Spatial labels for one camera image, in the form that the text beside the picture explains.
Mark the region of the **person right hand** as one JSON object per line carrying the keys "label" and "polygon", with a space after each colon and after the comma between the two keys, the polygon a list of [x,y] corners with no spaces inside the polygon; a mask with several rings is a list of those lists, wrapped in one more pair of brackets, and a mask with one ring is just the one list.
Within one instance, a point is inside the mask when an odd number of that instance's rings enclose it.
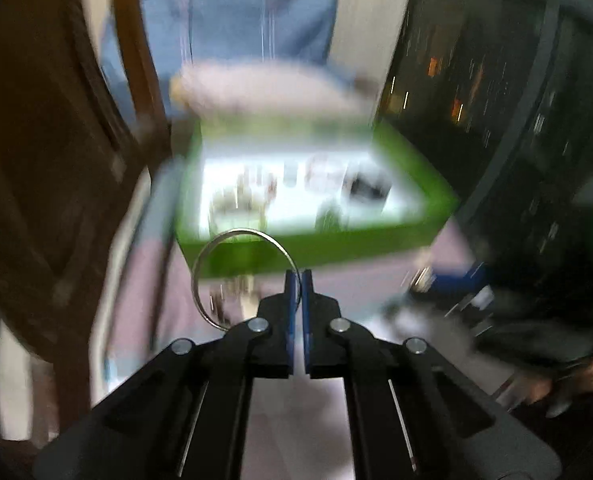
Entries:
{"label": "person right hand", "polygon": [[[545,399],[553,388],[554,381],[551,378],[527,375],[523,378],[523,397],[525,402],[533,404]],[[593,361],[578,368],[563,383],[570,387],[573,393],[592,392],[593,391]]]}

